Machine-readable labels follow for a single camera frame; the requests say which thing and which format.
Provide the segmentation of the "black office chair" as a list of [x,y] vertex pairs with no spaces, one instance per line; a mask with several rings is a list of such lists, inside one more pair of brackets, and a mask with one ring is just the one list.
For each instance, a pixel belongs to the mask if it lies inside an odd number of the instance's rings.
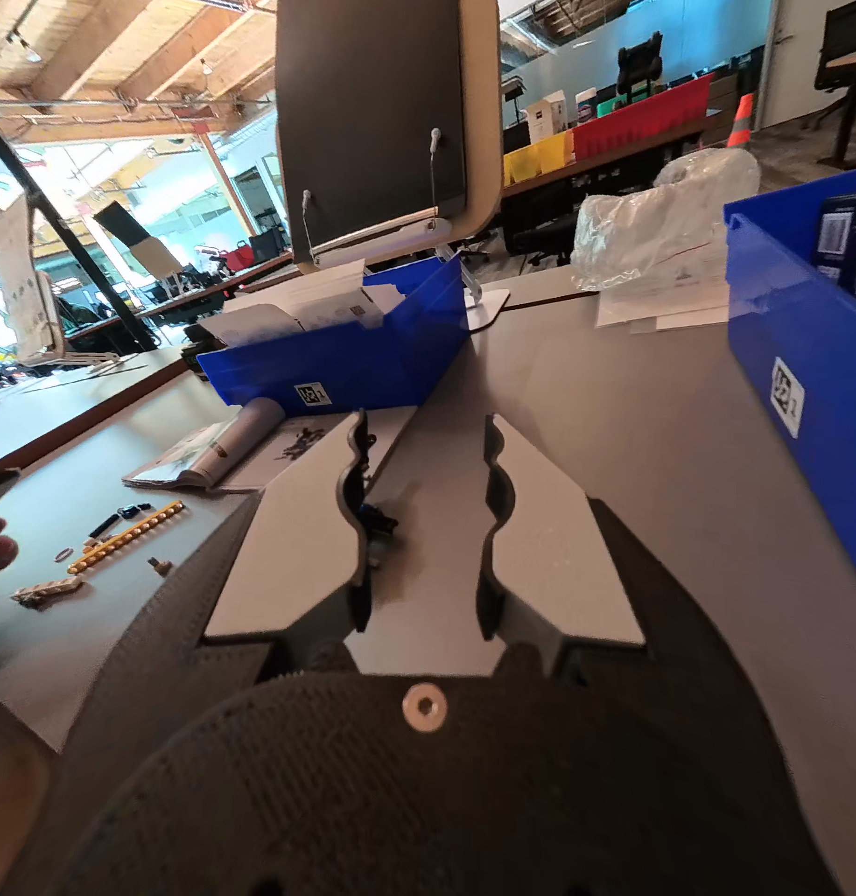
[[663,39],[662,32],[657,30],[646,41],[619,49],[615,89],[622,106],[651,97],[653,85],[658,82],[663,71]]
[[574,247],[579,213],[561,216],[532,229],[514,233],[505,242],[510,256],[522,256],[532,267],[539,267],[545,259],[555,260],[556,266],[566,266]]

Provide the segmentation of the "white boxes and papers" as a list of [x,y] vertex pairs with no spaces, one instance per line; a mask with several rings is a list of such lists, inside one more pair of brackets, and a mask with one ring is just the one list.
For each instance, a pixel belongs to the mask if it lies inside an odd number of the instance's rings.
[[367,282],[365,261],[359,260],[230,299],[200,325],[228,348],[238,348],[350,322],[377,328],[404,300],[393,284]]

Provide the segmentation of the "black board with pale frame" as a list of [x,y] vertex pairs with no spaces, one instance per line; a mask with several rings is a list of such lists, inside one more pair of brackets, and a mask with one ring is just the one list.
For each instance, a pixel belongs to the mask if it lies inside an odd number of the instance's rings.
[[278,2],[275,82],[303,273],[450,258],[498,211],[497,2]]

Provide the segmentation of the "white perforated board on stand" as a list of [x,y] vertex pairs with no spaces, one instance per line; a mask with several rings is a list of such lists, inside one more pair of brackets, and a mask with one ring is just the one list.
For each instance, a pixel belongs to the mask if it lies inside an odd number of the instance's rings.
[[64,321],[75,324],[102,322],[98,306],[72,306],[62,301],[51,276],[35,267],[32,256],[34,211],[25,193],[0,207],[0,290],[7,325],[15,335],[19,364],[42,374],[75,367],[86,379],[138,370],[138,354],[119,357],[115,352],[76,351],[68,345]]

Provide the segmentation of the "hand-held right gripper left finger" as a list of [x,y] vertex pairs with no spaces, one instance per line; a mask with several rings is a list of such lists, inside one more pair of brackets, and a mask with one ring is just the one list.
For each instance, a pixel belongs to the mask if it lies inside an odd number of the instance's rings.
[[304,658],[363,633],[372,614],[359,511],[368,420],[348,414],[265,488],[202,633],[207,646],[273,644]]

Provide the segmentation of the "black and white foam board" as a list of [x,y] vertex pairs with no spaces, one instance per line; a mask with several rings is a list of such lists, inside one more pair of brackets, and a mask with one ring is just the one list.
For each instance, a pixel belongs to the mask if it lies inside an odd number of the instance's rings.
[[149,234],[120,203],[110,203],[95,213],[93,219],[108,234],[120,240],[132,257],[157,280],[166,280],[182,272],[182,264],[167,246]]

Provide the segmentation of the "dark printed box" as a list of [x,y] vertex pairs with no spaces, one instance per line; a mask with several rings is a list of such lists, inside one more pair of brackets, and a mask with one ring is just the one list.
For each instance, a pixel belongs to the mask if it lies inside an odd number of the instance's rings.
[[856,193],[827,197],[820,209],[812,264],[856,299]]

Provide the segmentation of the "blue plastic bin with papers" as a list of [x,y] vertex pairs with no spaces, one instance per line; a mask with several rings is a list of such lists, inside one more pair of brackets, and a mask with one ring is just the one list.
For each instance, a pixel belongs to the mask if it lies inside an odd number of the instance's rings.
[[367,274],[364,298],[400,295],[375,326],[339,322],[201,352],[197,363],[226,405],[269,398],[289,417],[419,406],[469,335],[461,266],[456,253]]

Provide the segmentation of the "white carton box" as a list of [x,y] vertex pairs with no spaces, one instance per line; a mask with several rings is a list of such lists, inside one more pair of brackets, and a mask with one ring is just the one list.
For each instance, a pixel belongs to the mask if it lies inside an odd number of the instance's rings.
[[565,132],[568,129],[565,92],[558,90],[529,104],[525,120],[531,145]]

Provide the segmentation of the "clear plastic bag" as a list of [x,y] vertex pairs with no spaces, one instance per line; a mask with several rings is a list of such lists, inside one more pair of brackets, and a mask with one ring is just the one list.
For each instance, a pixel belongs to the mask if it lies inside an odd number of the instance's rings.
[[703,149],[667,163],[651,188],[589,196],[570,255],[579,291],[646,276],[713,273],[726,257],[725,206],[758,195],[760,168],[742,148]]

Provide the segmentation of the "lego instruction booklet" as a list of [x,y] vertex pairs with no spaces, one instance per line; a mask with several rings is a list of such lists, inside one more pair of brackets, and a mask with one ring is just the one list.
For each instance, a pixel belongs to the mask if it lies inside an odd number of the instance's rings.
[[138,489],[258,492],[315,450],[316,462],[306,462],[305,470],[339,475],[352,468],[358,452],[369,487],[416,410],[416,406],[367,410],[365,448],[359,449],[355,412],[290,418],[276,401],[253,399],[233,408],[226,421],[188,434],[124,475],[121,482]]

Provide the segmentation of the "pile of dark lego pieces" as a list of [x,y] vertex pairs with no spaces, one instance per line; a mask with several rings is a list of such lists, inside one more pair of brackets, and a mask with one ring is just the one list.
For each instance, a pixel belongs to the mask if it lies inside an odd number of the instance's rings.
[[399,521],[385,514],[377,505],[371,504],[366,500],[366,490],[370,480],[370,454],[369,451],[375,445],[377,437],[368,431],[363,436],[362,444],[364,448],[360,461],[358,462],[358,471],[360,477],[360,500],[359,507],[356,511],[358,521],[366,535],[366,556],[368,564],[371,568],[377,569],[380,566],[381,558],[390,545],[395,531],[399,526]]

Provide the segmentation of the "black slanted pole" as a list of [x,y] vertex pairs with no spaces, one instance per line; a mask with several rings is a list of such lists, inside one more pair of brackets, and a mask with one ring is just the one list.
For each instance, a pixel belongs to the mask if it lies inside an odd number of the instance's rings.
[[41,213],[46,222],[53,228],[56,236],[64,243],[67,251],[74,257],[79,267],[86,273],[99,291],[102,292],[107,304],[113,309],[117,318],[121,321],[125,330],[131,336],[133,342],[141,351],[152,351],[155,342],[151,333],[144,324],[138,320],[125,302],[112,288],[105,273],[95,263],[86,251],[86,247],[80,242],[77,235],[67,225],[63,216],[56,210],[41,187],[28,172],[23,162],[19,159],[8,141],[0,134],[0,161],[20,185],[27,197],[28,206]]

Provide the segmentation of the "tan lego beam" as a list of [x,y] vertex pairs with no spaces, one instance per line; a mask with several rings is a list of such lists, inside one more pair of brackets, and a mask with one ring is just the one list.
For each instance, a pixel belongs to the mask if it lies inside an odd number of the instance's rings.
[[46,581],[29,588],[16,590],[10,599],[25,609],[41,610],[53,601],[74,594],[84,585],[82,576]]

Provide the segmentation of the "orange traffic cone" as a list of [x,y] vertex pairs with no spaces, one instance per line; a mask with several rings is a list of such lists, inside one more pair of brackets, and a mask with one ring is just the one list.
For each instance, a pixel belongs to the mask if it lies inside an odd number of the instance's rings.
[[755,94],[750,92],[740,97],[736,106],[736,114],[732,129],[725,146],[727,148],[744,148],[751,140]]

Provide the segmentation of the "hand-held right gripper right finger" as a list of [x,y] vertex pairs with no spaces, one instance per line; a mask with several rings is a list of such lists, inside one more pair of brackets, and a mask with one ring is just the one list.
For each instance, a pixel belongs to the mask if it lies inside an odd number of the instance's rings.
[[477,620],[486,641],[536,650],[547,678],[584,649],[642,653],[636,617],[582,487],[499,413],[485,419]]

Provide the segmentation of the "row of red bins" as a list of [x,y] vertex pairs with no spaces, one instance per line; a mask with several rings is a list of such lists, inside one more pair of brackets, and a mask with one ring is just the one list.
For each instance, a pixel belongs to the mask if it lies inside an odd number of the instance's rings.
[[686,124],[703,122],[712,78],[708,73],[571,129],[574,160],[588,160]]

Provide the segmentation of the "yellow lego beam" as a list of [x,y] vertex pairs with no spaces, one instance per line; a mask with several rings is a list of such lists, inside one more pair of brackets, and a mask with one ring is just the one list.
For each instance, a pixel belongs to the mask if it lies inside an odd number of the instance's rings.
[[172,501],[141,520],[133,521],[131,525],[122,532],[118,532],[117,534],[108,537],[103,542],[84,548],[83,553],[78,560],[68,566],[68,575],[75,576],[86,573],[94,566],[103,562],[111,554],[122,550],[132,542],[150,534],[156,528],[165,524],[166,521],[183,512],[185,507],[186,504],[182,500]]

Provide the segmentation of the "blue plastic bin with box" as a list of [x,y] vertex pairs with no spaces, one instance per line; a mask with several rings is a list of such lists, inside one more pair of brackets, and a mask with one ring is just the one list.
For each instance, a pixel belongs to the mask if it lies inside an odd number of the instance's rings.
[[856,570],[856,299],[811,263],[856,170],[723,208],[729,348]]

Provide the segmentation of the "row of yellow bins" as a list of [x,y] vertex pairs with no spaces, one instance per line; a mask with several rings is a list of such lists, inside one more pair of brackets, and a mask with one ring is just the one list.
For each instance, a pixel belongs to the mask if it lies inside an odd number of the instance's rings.
[[574,162],[571,129],[503,156],[503,186],[508,187],[555,172]]

